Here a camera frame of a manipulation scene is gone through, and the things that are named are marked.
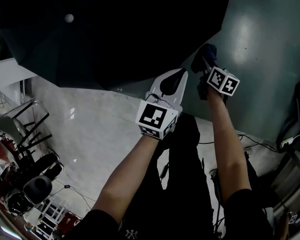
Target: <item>cable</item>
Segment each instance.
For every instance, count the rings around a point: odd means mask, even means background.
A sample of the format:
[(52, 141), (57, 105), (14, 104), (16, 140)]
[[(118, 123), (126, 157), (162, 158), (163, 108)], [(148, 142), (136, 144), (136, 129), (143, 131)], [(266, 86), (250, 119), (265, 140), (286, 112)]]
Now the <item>cable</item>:
[(254, 143), (256, 143), (257, 145), (264, 146), (265, 148), (267, 148), (268, 150), (271, 150), (272, 152), (279, 153), (278, 150), (276, 150), (273, 146), (270, 146), (269, 144), (266, 144), (266, 143), (257, 142), (245, 134), (238, 134), (238, 136), (244, 136), (244, 137), (248, 138), (249, 140), (253, 141)]
[(64, 189), (65, 189), (65, 187), (61, 188), (58, 192), (55, 192), (54, 194), (50, 195), (49, 198), (51, 198), (52, 196), (58, 194), (61, 190), (64, 190)]
[(217, 229), (220, 226), (221, 222), (225, 219), (225, 217), (221, 218), (218, 220), (218, 222), (216, 222), (213, 226), (215, 226), (217, 224)]
[(212, 143), (215, 143), (214, 141), (212, 141), (212, 142), (199, 142), (198, 144), (203, 144), (203, 145), (206, 145), (206, 144), (212, 144)]
[(277, 194), (277, 192), (274, 192), (274, 193), (276, 194), (276, 197), (278, 198), (278, 200), (280, 201), (280, 203), (283, 205), (284, 210), (285, 210), (285, 211), (288, 211), (288, 209), (287, 209), (285, 203), (281, 200), (281, 198), (279, 197), (279, 195)]
[(218, 203), (219, 203), (219, 205), (218, 205), (218, 212), (216, 213), (216, 223), (215, 223), (215, 230), (214, 230), (214, 232), (217, 232), (218, 227), (219, 227), (218, 221), (219, 221), (219, 213), (220, 213), (220, 206), (221, 205), (220, 205), (220, 202), (218, 202)]
[(281, 142), (280, 146), (284, 147), (285, 145), (291, 145), (295, 141), (295, 139), (298, 137), (300, 137), (300, 134), (298, 134), (295, 137), (287, 138)]
[(77, 192), (80, 196), (82, 196), (82, 198), (83, 198), (83, 200), (85, 201), (86, 205), (87, 205), (87, 206), (90, 208), (90, 210), (91, 210), (90, 205), (88, 204), (87, 200), (85, 199), (85, 197), (84, 197), (82, 194), (80, 194), (73, 186), (71, 186), (69, 189), (72, 190), (72, 191), (74, 191), (74, 192)]
[(76, 190), (73, 186), (70, 186), (70, 185), (64, 185), (62, 182), (60, 182), (60, 181), (57, 180), (57, 179), (55, 179), (55, 181), (57, 181), (57, 182), (59, 182), (60, 184), (62, 184), (62, 185), (63, 185), (63, 188), (61, 188), (58, 192), (52, 194), (49, 198), (51, 198), (51, 197), (54, 196), (55, 194), (58, 194), (58, 193), (59, 193), (61, 190), (63, 190), (63, 189), (70, 189), (70, 190), (72, 190), (73, 192), (78, 193), (78, 194), (83, 198), (83, 200), (85, 201), (86, 205), (87, 205), (87, 206), (90, 208), (90, 210), (91, 210), (91, 207), (90, 207), (90, 205), (88, 204), (88, 202), (87, 202), (87, 200), (85, 199), (85, 197), (88, 198), (88, 199), (90, 199), (90, 200), (92, 200), (92, 201), (94, 201), (94, 202), (96, 202), (96, 200), (93, 200), (92, 198), (90, 198), (90, 197), (88, 197), (88, 196), (85, 196), (85, 195), (81, 194), (81, 193), (80, 193), (78, 190)]
[[(56, 182), (59, 182), (60, 184), (62, 184), (62, 185), (64, 185), (65, 186), (65, 184), (63, 184), (62, 182), (60, 182), (59, 180), (57, 180), (57, 179), (55, 179), (55, 181)], [(82, 196), (84, 196), (85, 198), (88, 198), (88, 199), (90, 199), (91, 201), (94, 201), (94, 202), (96, 202), (96, 200), (94, 200), (94, 199), (92, 199), (92, 198), (90, 198), (90, 197), (88, 197), (88, 196), (86, 196), (86, 195), (84, 195), (84, 194), (81, 194), (81, 193), (79, 193), (80, 195), (82, 195)]]
[[(272, 152), (275, 152), (275, 153), (279, 153), (278, 150), (276, 150), (273, 146), (270, 146), (269, 144), (266, 144), (266, 143), (260, 143), (260, 142), (257, 142), (255, 140), (253, 140), (252, 138), (250, 138), (249, 136), (245, 135), (245, 134), (237, 134), (238, 137), (241, 137), (240, 141), (242, 141), (243, 137), (247, 137), (249, 140), (253, 141), (254, 143), (256, 143), (255, 145), (249, 145), (249, 146), (246, 146), (246, 148), (251, 148), (251, 147), (254, 147), (254, 146), (257, 146), (257, 145), (261, 145), (263, 147), (265, 147), (266, 149), (272, 151)], [(211, 142), (199, 142), (198, 144), (202, 144), (202, 145), (206, 145), (206, 144), (213, 144), (215, 143), (214, 141), (211, 141)]]

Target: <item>white wall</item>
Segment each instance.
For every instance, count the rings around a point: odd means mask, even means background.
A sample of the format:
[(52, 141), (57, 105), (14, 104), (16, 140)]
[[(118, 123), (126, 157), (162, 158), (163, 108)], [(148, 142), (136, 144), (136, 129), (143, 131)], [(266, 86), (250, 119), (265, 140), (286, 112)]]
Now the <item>white wall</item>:
[(0, 60), (0, 88), (35, 76), (35, 73), (19, 66), (14, 58)]

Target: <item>equipment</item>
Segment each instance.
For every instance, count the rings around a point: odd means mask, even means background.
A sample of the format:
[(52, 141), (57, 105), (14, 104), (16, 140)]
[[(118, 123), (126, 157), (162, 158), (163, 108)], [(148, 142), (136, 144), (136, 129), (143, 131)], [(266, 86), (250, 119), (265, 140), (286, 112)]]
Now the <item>equipment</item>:
[[(294, 100), (294, 111), (286, 119), (286, 122), (276, 139), (276, 149), (280, 153), (287, 151), (300, 140), (300, 82), (295, 86)], [(294, 137), (287, 138), (289, 131), (295, 126), (298, 128), (298, 133)]]
[(174, 127), (182, 112), (188, 72), (184, 68), (158, 76), (142, 100), (135, 122), (143, 134), (162, 140)]

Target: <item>black chair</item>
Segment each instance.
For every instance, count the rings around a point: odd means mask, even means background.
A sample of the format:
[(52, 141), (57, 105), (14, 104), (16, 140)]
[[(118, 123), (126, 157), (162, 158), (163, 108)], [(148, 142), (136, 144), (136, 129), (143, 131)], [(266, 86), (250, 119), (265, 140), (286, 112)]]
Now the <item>black chair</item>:
[(11, 213), (22, 216), (43, 202), (51, 190), (52, 182), (48, 177), (34, 177), (24, 185), (22, 191), (16, 188), (10, 191), (5, 198), (6, 207)]
[(31, 139), (28, 140), (30, 135), (41, 125), (44, 120), (46, 120), (49, 116), (47, 112), (46, 115), (39, 120), (38, 123), (29, 122), (26, 124), (22, 124), (17, 117), (20, 116), (23, 112), (25, 112), (28, 108), (30, 108), (34, 103), (31, 101), (27, 106), (25, 106), (21, 111), (19, 111), (14, 117), (9, 116), (1, 116), (0, 117), (0, 132), (8, 135), (16, 144), (17, 150), (13, 150), (10, 146), (4, 145), (9, 152), (13, 155), (14, 159), (18, 163), (21, 169), (25, 168), (30, 164), (34, 164), (34, 159), (32, 157), (32, 153), (30, 149), (37, 144), (49, 139), (52, 137), (52, 134), (49, 134), (37, 141), (35, 139), (39, 137), (41, 134), (38, 132)]

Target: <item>black cable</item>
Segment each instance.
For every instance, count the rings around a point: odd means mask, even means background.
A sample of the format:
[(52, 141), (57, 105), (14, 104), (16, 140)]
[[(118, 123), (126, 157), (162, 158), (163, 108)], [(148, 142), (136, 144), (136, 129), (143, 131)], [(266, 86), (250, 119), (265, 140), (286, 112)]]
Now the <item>black cable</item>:
[(277, 194), (277, 192), (274, 192), (274, 193), (276, 194), (276, 197), (278, 198), (278, 200), (280, 201), (280, 203), (283, 205), (284, 210), (285, 210), (285, 211), (288, 211), (288, 209), (287, 209), (285, 203), (281, 200), (281, 198), (279, 197), (279, 195)]
[(212, 142), (199, 142), (198, 144), (203, 144), (203, 145), (205, 145), (205, 144), (212, 144), (212, 143), (215, 143), (214, 141), (212, 141)]
[(69, 189), (72, 190), (72, 191), (74, 191), (74, 192), (77, 192), (77, 193), (83, 198), (83, 200), (85, 201), (86, 205), (87, 205), (87, 206), (90, 208), (90, 210), (91, 210), (90, 205), (88, 204), (87, 200), (84, 198), (84, 196), (83, 196), (82, 194), (80, 194), (73, 186), (71, 186)]
[(218, 227), (220, 226), (221, 222), (222, 222), (224, 219), (225, 219), (225, 217), (219, 219), (218, 224), (217, 224), (217, 229), (218, 229)]
[(54, 194), (50, 195), (49, 198), (51, 198), (51, 197), (54, 196), (55, 194), (58, 194), (61, 190), (64, 190), (64, 189), (65, 189), (65, 187), (61, 188), (58, 192), (55, 192)]
[[(254, 143), (256, 143), (255, 145), (249, 145), (249, 146), (246, 146), (245, 149), (247, 148), (251, 148), (251, 147), (254, 147), (254, 146), (257, 146), (257, 145), (261, 145), (263, 147), (265, 147), (266, 149), (272, 151), (272, 152), (275, 152), (275, 153), (279, 153), (278, 150), (276, 150), (273, 146), (270, 146), (269, 144), (266, 144), (266, 143), (260, 143), (260, 142), (257, 142), (255, 140), (253, 140), (252, 138), (250, 138), (249, 136), (245, 135), (245, 134), (237, 134), (238, 137), (241, 137), (240, 141), (242, 141), (243, 137), (247, 137), (249, 140), (253, 141)], [(215, 143), (214, 141), (211, 141), (211, 142), (199, 142), (198, 144), (203, 144), (203, 145), (206, 145), (206, 144), (213, 144)]]
[(273, 146), (270, 146), (269, 144), (266, 144), (266, 143), (257, 142), (257, 141), (253, 140), (252, 138), (250, 138), (249, 136), (247, 136), (245, 134), (238, 134), (238, 136), (244, 136), (244, 137), (248, 138), (249, 140), (253, 141), (254, 143), (256, 143), (258, 145), (261, 145), (261, 146), (264, 146), (265, 148), (267, 148), (268, 150), (271, 150), (272, 152), (279, 153), (278, 150), (276, 150)]
[[(59, 182), (60, 184), (62, 184), (62, 185), (64, 185), (65, 186), (65, 184), (63, 184), (62, 182), (60, 182), (59, 180), (57, 180), (57, 179), (55, 179), (55, 181), (56, 182)], [(96, 200), (94, 200), (94, 199), (92, 199), (92, 198), (90, 198), (90, 197), (88, 197), (88, 196), (86, 196), (86, 195), (84, 195), (84, 194), (81, 194), (82, 196), (84, 196), (85, 198), (88, 198), (88, 199), (90, 199), (91, 201), (94, 201), (94, 202), (96, 202)]]
[(218, 202), (219, 203), (219, 205), (218, 205), (218, 212), (216, 213), (216, 223), (215, 223), (215, 230), (214, 230), (214, 232), (216, 233), (217, 232), (217, 230), (218, 230), (218, 221), (219, 221), (219, 213), (220, 213), (220, 202)]
[(96, 200), (93, 200), (92, 198), (87, 197), (87, 196), (81, 194), (81, 193), (80, 193), (78, 190), (76, 190), (73, 186), (70, 186), (70, 185), (64, 185), (62, 182), (60, 182), (60, 181), (57, 180), (57, 179), (56, 179), (56, 181), (59, 182), (60, 184), (62, 184), (64, 187), (61, 188), (58, 192), (52, 194), (49, 198), (51, 198), (51, 197), (54, 196), (55, 194), (58, 194), (58, 193), (59, 193), (61, 190), (63, 190), (63, 189), (70, 189), (70, 190), (72, 190), (73, 192), (78, 193), (78, 194), (83, 198), (83, 200), (85, 201), (86, 205), (87, 205), (87, 206), (90, 208), (90, 210), (91, 210), (91, 207), (90, 207), (90, 205), (88, 204), (88, 202), (87, 202), (87, 200), (85, 199), (85, 197), (88, 198), (88, 199), (90, 199), (90, 200), (92, 200), (92, 201), (94, 201), (94, 202), (96, 202)]

